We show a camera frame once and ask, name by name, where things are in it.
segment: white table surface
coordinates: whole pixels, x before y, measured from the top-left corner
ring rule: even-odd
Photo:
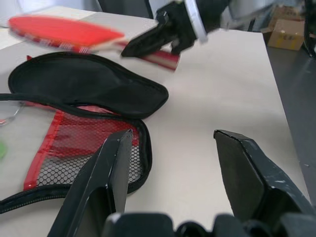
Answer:
[[[150,19],[91,15],[92,12],[64,7],[48,12],[76,19],[89,16],[87,21],[110,25],[128,37],[155,24]],[[0,34],[0,48],[18,42]],[[175,73],[137,59],[121,59],[114,52],[100,55],[161,83],[170,94],[166,104],[144,120],[152,139],[153,168],[144,186],[127,198],[127,212],[168,213],[175,226],[195,220],[208,229],[217,213],[231,213],[213,139],[215,129],[253,138],[308,198],[261,34],[212,33],[207,44],[197,43],[181,55]],[[21,55],[16,66],[24,60],[25,55]],[[0,62],[5,62],[1,51]],[[0,74],[1,93],[8,92],[4,75]],[[62,201],[43,201],[1,215],[0,236],[45,236]]]

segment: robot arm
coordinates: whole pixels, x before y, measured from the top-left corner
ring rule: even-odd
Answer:
[[[158,25],[134,38],[121,55],[144,56],[170,42],[172,53],[179,54],[196,40],[206,42],[208,33],[218,28],[239,27],[274,3],[275,0],[173,1],[157,11]]]

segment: cardboard box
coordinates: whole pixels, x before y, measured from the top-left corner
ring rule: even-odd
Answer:
[[[269,38],[268,46],[299,50],[303,42],[304,21],[289,21],[278,19],[276,22],[276,26],[274,27]]]
[[[300,15],[297,8],[292,6],[277,6],[272,12],[268,28],[274,28],[278,19],[303,21],[304,18]]]

